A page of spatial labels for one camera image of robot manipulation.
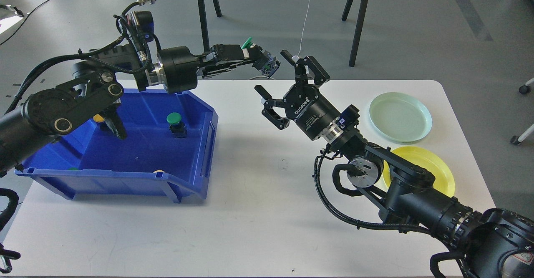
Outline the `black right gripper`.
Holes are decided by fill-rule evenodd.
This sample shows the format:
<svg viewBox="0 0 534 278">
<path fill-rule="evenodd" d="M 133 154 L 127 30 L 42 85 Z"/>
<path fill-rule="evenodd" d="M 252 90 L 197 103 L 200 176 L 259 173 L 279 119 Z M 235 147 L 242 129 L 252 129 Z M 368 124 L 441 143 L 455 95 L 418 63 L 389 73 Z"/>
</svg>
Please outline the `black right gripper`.
<svg viewBox="0 0 534 278">
<path fill-rule="evenodd" d="M 330 80 L 330 75 L 311 56 L 293 57 L 287 50 L 281 55 L 295 69 L 295 84 L 283 99 L 273 99 L 262 86 L 255 90 L 264 100 L 262 114 L 279 130 L 286 129 L 293 120 L 311 141 L 324 137 L 328 142 L 338 140 L 343 131 L 336 123 L 341 113 L 319 92 L 319 87 Z M 273 108 L 284 108 L 286 117 L 279 116 Z"/>
</svg>

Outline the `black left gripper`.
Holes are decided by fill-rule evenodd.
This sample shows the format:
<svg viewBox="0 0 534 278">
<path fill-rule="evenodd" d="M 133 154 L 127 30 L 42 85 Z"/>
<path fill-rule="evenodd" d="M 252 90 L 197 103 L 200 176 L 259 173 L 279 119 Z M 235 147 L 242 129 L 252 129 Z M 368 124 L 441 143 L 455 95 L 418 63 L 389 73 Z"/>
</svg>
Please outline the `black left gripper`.
<svg viewBox="0 0 534 278">
<path fill-rule="evenodd" d="M 168 93 L 188 91 L 198 86 L 200 78 L 207 79 L 252 64 L 259 59 L 261 46 L 252 44 L 242 48 L 238 44 L 218 44 L 206 54 L 192 54 L 186 46 L 158 50 L 158 61 L 150 72 L 150 85 L 163 85 Z"/>
</svg>

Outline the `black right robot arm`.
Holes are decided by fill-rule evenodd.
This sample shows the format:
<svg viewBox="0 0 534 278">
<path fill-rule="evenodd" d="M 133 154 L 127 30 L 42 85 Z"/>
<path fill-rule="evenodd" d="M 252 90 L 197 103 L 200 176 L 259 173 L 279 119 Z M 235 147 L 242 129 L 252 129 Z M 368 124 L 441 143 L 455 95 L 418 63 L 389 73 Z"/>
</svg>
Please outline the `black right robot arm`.
<svg viewBox="0 0 534 278">
<path fill-rule="evenodd" d="M 294 121 L 309 139 L 326 140 L 315 158 L 313 179 L 332 215 L 358 229 L 418 232 L 439 240 L 447 251 L 430 258 L 435 278 L 443 277 L 439 263 L 445 260 L 456 261 L 465 278 L 532 278 L 531 219 L 501 208 L 480 213 L 439 192 L 430 171 L 362 137 L 355 106 L 340 112 L 320 93 L 319 86 L 330 77 L 314 57 L 292 57 L 286 50 L 281 54 L 295 69 L 295 84 L 282 99 L 273 99 L 265 88 L 255 86 L 264 99 L 262 113 L 279 129 Z M 332 153 L 330 159 L 348 160 L 332 170 L 336 190 L 368 198 L 379 208 L 381 223 L 349 217 L 329 202 L 319 179 L 328 153 Z"/>
</svg>

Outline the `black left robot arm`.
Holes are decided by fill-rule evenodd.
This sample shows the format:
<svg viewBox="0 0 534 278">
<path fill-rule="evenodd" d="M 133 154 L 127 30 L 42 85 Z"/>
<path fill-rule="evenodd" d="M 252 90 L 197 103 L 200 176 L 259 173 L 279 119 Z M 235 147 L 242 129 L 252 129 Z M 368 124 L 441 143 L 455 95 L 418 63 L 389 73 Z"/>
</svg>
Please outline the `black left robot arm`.
<svg viewBox="0 0 534 278">
<path fill-rule="evenodd" d="M 119 139 L 126 130 L 118 116 L 124 94 L 116 73 L 134 76 L 139 91 L 162 85 L 173 94 L 197 87 L 199 78 L 208 78 L 250 64 L 262 74 L 269 69 L 269 57 L 258 45 L 214 45 L 202 54 L 179 46 L 160 48 L 152 61 L 149 42 L 156 41 L 152 13 L 132 8 L 154 4 L 136 0 L 115 16 L 120 36 L 107 46 L 89 52 L 78 51 L 50 58 L 37 65 L 25 78 L 8 110 L 1 118 L 1 176 L 51 142 L 72 133 L 96 114 Z M 54 88 L 36 92 L 19 104 L 36 79 L 53 65 L 77 61 L 73 77 Z"/>
</svg>

